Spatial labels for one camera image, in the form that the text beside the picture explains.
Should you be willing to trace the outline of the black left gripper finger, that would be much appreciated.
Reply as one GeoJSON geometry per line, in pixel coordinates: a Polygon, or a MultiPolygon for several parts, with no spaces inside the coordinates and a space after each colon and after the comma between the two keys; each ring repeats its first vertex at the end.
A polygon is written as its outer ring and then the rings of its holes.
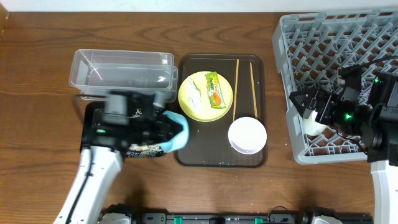
{"type": "Polygon", "coordinates": [[[165,139],[160,146],[182,146],[183,145],[183,129],[166,129],[165,139]]]}
{"type": "Polygon", "coordinates": [[[178,121],[173,120],[167,114],[158,115],[157,122],[165,129],[183,129],[183,126],[178,121]]]}

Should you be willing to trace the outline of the light blue bowl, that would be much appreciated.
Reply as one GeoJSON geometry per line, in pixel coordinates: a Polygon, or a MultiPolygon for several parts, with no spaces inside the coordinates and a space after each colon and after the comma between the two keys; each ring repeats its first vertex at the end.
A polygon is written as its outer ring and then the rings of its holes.
{"type": "Polygon", "coordinates": [[[177,151],[186,146],[189,139],[189,125],[187,119],[178,113],[172,111],[164,111],[163,115],[166,115],[172,121],[182,125],[182,130],[177,133],[171,140],[160,143],[160,148],[164,152],[177,151]]]}

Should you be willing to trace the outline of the white plastic cup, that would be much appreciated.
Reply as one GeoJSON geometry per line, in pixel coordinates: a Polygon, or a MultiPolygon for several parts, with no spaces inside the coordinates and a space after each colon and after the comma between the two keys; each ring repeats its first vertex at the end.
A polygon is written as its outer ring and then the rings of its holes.
{"type": "Polygon", "coordinates": [[[312,111],[308,118],[303,119],[303,129],[305,134],[317,136],[327,128],[327,125],[320,124],[315,121],[317,114],[318,113],[316,111],[312,111]]]}

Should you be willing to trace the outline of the white tissue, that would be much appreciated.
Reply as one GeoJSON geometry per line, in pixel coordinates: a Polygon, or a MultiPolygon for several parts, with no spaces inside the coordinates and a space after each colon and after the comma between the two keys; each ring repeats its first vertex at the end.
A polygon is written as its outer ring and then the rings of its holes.
{"type": "Polygon", "coordinates": [[[197,86],[195,85],[194,81],[190,78],[187,77],[188,80],[188,102],[189,105],[192,109],[195,110],[201,110],[202,109],[202,104],[201,104],[201,94],[197,86]]]}

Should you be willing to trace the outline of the green snack wrapper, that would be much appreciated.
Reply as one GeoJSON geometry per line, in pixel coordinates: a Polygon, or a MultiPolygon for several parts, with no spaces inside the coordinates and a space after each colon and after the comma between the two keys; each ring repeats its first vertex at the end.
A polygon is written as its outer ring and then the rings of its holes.
{"type": "Polygon", "coordinates": [[[220,81],[216,72],[210,72],[205,75],[206,89],[210,106],[214,109],[226,108],[221,92],[220,81]]]}

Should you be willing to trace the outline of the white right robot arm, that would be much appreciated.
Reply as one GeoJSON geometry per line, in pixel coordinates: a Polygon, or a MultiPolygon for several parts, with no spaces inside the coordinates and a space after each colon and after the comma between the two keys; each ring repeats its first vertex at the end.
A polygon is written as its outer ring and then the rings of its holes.
{"type": "Polygon", "coordinates": [[[373,64],[395,60],[397,56],[375,59],[362,65],[342,67],[339,94],[311,87],[289,95],[302,118],[316,113],[314,122],[359,139],[371,165],[375,194],[375,223],[397,223],[397,74],[377,71],[366,104],[359,103],[361,74],[373,64]]]}

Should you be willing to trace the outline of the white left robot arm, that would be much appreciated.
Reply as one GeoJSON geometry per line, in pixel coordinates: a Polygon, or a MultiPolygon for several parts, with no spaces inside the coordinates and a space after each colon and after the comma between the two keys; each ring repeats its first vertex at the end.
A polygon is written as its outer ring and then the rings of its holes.
{"type": "Polygon", "coordinates": [[[157,152],[172,152],[184,147],[188,141],[188,123],[180,114],[166,111],[165,115],[182,131],[169,141],[138,145],[131,144],[126,152],[103,146],[90,146],[81,151],[80,165],[68,197],[55,219],[55,223],[131,223],[132,219],[120,212],[102,218],[101,209],[109,188],[122,169],[123,156],[146,157],[157,152]]]}

